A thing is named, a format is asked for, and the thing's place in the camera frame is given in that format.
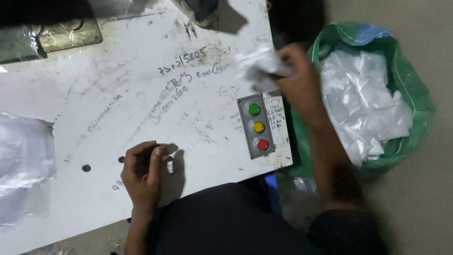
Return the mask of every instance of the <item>green button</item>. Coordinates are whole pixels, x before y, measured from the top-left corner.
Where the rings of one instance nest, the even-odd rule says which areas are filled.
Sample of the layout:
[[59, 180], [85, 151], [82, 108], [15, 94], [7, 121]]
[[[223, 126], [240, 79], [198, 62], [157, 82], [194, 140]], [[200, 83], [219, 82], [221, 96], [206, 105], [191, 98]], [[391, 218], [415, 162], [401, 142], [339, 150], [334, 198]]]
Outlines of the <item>green button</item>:
[[256, 103], [253, 103], [249, 106], [249, 113], [251, 115], [258, 115], [260, 114], [260, 108], [258, 107], [258, 105], [256, 105]]

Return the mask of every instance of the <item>person's left hand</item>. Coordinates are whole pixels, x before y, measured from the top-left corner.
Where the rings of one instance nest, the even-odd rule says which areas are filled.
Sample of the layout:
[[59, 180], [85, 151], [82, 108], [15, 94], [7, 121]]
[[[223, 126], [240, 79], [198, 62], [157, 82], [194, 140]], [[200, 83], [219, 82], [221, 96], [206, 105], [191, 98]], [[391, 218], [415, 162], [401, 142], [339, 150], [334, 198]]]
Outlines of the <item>person's left hand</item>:
[[142, 142], [127, 150], [121, 179], [132, 200], [132, 217], [151, 220], [160, 198], [162, 163], [171, 160], [166, 144]]

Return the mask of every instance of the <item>control box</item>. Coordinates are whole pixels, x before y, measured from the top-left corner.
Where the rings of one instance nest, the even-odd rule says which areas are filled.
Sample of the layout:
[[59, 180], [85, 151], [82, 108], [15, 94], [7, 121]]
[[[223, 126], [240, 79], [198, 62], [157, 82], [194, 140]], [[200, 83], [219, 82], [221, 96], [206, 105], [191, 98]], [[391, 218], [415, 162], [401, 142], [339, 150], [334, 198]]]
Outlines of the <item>control box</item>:
[[275, 152], [263, 94], [237, 100], [242, 126], [249, 147], [250, 159]]

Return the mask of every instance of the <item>person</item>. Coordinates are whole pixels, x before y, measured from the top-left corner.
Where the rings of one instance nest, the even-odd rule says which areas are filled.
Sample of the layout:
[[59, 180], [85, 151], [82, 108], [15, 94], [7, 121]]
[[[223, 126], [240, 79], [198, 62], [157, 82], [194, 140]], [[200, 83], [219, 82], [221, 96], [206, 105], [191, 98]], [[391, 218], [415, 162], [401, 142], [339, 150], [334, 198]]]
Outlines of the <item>person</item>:
[[313, 174], [324, 212], [308, 234], [273, 214], [254, 179], [193, 193], [156, 209], [166, 145], [143, 142], [129, 149], [121, 173], [132, 200], [125, 254], [388, 254], [330, 123], [313, 64], [297, 44], [280, 50], [295, 75], [277, 80], [308, 127]]

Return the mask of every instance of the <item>gray floor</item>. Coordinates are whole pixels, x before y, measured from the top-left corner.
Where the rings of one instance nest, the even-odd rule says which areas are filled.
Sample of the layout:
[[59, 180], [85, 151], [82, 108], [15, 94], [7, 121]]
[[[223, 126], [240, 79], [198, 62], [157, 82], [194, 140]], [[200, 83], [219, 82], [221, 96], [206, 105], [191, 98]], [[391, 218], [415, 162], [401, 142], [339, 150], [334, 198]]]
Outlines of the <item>gray floor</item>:
[[[330, 21], [372, 22], [392, 30], [431, 90], [438, 110], [427, 141], [365, 190], [386, 226], [392, 253], [453, 254], [453, 86], [448, 74], [453, 70], [453, 1], [327, 0], [326, 8]], [[319, 210], [316, 198], [302, 197], [292, 179], [279, 177], [279, 182], [287, 220], [306, 226]], [[127, 223], [121, 221], [30, 254], [122, 254], [126, 234]]]

